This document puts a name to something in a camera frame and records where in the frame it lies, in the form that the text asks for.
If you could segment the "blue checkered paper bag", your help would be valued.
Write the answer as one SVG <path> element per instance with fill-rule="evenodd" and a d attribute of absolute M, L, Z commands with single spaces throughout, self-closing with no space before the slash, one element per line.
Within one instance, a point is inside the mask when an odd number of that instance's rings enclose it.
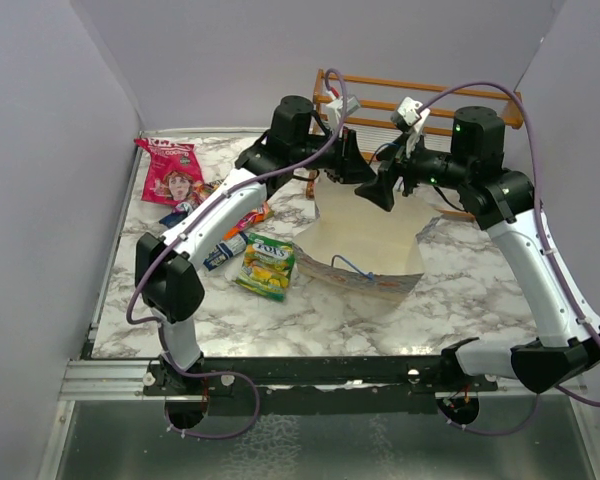
<path fill-rule="evenodd" d="M 298 271 L 400 302 L 425 273 L 419 243 L 436 227 L 441 213 L 416 196 L 386 212 L 354 189 L 320 175 L 314 186 L 315 220 L 292 240 Z"/>

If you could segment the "orange Fox's candy packet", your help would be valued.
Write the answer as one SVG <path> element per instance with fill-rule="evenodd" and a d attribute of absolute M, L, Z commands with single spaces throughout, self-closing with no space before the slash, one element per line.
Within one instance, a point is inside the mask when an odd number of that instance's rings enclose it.
<path fill-rule="evenodd" d="M 260 207 L 249 211 L 242 219 L 240 219 L 224 236 L 224 240 L 229 240 L 240 232 L 245 231 L 253 225 L 262 223 L 274 215 L 273 210 L 267 202 L 264 202 Z"/>

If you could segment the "green snack packet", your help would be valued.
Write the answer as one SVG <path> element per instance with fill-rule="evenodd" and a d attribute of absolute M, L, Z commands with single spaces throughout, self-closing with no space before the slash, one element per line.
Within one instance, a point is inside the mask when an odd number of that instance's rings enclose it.
<path fill-rule="evenodd" d="M 294 266 L 291 243 L 252 233 L 235 282 L 258 295 L 283 302 Z"/>

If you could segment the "blue snack packet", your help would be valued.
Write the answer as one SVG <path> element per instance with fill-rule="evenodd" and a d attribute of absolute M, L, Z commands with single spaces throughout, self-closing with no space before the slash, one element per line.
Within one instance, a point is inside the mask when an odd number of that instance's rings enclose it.
<path fill-rule="evenodd" d="M 174 209 L 170 214 L 159 220 L 159 223 L 170 229 L 184 221 L 190 211 Z M 206 256 L 203 265 L 209 271 L 216 269 L 229 259 L 242 253 L 247 246 L 248 236 L 238 230 L 236 233 L 228 233 L 228 237 L 218 243 Z"/>

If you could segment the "pink chips bag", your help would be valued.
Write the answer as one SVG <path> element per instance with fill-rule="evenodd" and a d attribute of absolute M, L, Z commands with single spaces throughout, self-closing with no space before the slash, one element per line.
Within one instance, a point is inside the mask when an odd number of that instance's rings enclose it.
<path fill-rule="evenodd" d="M 143 201 L 171 207 L 201 202 L 205 180 L 194 144 L 159 138 L 136 138 L 134 143 L 149 154 Z"/>

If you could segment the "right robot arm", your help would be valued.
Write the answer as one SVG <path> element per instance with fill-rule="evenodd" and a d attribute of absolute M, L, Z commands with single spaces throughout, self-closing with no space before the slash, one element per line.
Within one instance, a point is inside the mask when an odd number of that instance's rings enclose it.
<path fill-rule="evenodd" d="M 505 123 L 491 108 L 455 111 L 449 152 L 429 150 L 421 136 L 429 112 L 405 98 L 391 115 L 401 130 L 384 149 L 375 176 L 358 196 L 385 211 L 394 207 L 394 186 L 405 195 L 420 184 L 454 190 L 464 209 L 498 247 L 513 272 L 536 323 L 527 344 L 499 346 L 470 339 L 447 348 L 453 358 L 439 367 L 441 383 L 461 391 L 476 375 L 516 379 L 543 393 L 600 362 L 600 317 L 583 298 L 549 235 L 545 214 L 535 209 L 534 186 L 504 167 Z"/>

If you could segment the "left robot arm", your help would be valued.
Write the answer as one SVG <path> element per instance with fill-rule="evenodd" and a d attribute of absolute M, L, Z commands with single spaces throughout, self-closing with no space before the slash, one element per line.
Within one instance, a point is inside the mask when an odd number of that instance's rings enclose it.
<path fill-rule="evenodd" d="M 170 364 L 166 382 L 186 395 L 200 385 L 195 365 L 202 357 L 194 314 L 205 291 L 198 271 L 211 251 L 251 210 L 269 200 L 298 168 L 323 170 L 342 184 L 359 184 L 375 173 L 362 157 L 345 119 L 360 103 L 353 95 L 333 98 L 321 118 L 302 96 L 284 97 L 271 126 L 239 154 L 233 169 L 193 213 L 161 236 L 144 234 L 136 244 L 133 300 L 151 309 L 162 355 Z"/>

